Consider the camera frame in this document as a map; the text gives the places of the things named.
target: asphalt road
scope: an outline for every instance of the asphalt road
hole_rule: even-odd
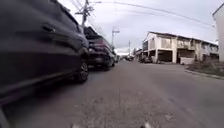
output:
[[[180,65],[120,62],[89,81],[38,91],[6,107],[13,128],[223,128],[224,81]]]

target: house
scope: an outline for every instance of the house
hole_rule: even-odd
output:
[[[213,17],[218,31],[219,57],[220,61],[224,61],[224,3],[214,12]]]
[[[154,62],[190,64],[195,60],[218,59],[218,46],[199,39],[169,33],[148,32],[143,54]]]

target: dark gray car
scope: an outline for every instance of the dark gray car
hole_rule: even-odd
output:
[[[56,0],[1,0],[0,105],[50,80],[88,78],[88,41]]]

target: vegetation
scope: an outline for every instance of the vegetation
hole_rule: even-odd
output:
[[[206,62],[194,62],[187,68],[191,71],[200,73],[224,76],[224,62],[218,61],[206,61]]]

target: car window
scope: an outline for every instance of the car window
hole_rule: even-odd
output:
[[[61,6],[62,17],[61,22],[70,29],[80,32],[78,22],[71,16],[71,14],[63,6]]]

